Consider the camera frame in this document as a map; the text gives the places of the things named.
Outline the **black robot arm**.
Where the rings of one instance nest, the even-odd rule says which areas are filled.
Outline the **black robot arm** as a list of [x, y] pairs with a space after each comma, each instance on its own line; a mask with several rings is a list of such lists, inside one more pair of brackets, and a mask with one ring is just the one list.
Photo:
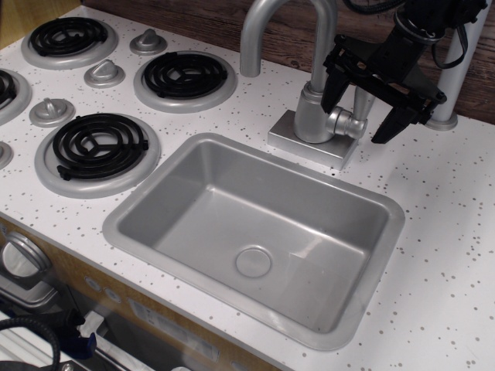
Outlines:
[[474, 23], [487, 6], [485, 1], [389, 1], [346, 6], [361, 14], [373, 14], [391, 7], [394, 28], [382, 43], [336, 35], [333, 50], [326, 57], [328, 74], [321, 106], [329, 114], [349, 84], [382, 100], [391, 111], [372, 141], [385, 144], [410, 124], [426, 124], [446, 95], [421, 71], [418, 60], [426, 49], [435, 50], [447, 29], [457, 31], [462, 53], [468, 40], [465, 25]]

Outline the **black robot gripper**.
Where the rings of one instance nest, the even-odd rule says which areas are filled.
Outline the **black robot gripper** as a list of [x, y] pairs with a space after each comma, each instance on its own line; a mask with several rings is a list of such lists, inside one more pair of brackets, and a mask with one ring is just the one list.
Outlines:
[[445, 94], [421, 71], [418, 59], [426, 45], [395, 26], [382, 43], [336, 35], [335, 45], [323, 63], [327, 72], [321, 106], [330, 114], [352, 83], [393, 108], [372, 137], [386, 144], [417, 114], [430, 114], [445, 103]]

